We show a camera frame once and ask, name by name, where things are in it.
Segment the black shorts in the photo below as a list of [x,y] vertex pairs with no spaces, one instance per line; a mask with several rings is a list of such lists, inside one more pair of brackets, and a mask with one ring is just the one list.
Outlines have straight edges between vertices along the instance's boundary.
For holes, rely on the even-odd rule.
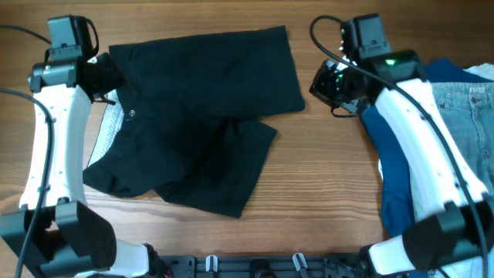
[[276,129],[267,116],[305,102],[286,28],[277,26],[134,44],[109,54],[125,77],[123,120],[85,185],[239,218]]

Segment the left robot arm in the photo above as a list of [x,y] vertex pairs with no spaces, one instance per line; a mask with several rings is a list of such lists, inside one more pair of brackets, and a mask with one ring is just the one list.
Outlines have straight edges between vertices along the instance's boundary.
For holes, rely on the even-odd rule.
[[148,244],[117,239],[87,207],[83,142],[95,98],[123,85],[107,53],[34,65],[29,76],[36,129],[19,211],[1,217],[1,237],[18,256],[16,276],[152,277],[165,264]]

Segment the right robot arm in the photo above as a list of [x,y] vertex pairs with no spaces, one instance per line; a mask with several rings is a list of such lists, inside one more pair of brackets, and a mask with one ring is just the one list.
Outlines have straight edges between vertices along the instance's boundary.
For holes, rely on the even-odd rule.
[[317,71],[310,92],[331,108],[364,98],[384,118],[404,154],[420,221],[362,250],[368,276],[449,272],[480,258],[489,276],[493,198],[474,175],[433,102],[417,54],[387,53],[359,63],[336,56]]

